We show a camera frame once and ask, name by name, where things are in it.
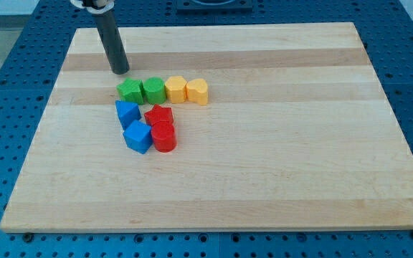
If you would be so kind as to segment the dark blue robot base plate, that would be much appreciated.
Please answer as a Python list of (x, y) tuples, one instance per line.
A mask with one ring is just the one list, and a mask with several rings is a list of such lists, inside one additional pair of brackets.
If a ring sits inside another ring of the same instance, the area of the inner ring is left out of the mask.
[(194, 11), (251, 11), (253, 0), (175, 0), (178, 13)]

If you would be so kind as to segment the white ring rod mount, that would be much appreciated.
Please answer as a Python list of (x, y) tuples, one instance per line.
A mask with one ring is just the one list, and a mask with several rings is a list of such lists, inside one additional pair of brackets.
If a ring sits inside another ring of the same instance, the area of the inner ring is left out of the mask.
[(91, 14), (104, 14), (115, 5), (114, 0), (70, 0), (70, 3), (79, 9), (86, 9)]

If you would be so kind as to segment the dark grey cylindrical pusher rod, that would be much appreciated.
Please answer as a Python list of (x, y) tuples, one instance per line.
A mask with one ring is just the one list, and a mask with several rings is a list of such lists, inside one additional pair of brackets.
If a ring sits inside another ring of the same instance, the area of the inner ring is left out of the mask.
[(130, 65), (113, 10), (107, 10), (102, 14), (94, 14), (93, 18), (112, 72), (117, 75), (125, 74), (129, 71)]

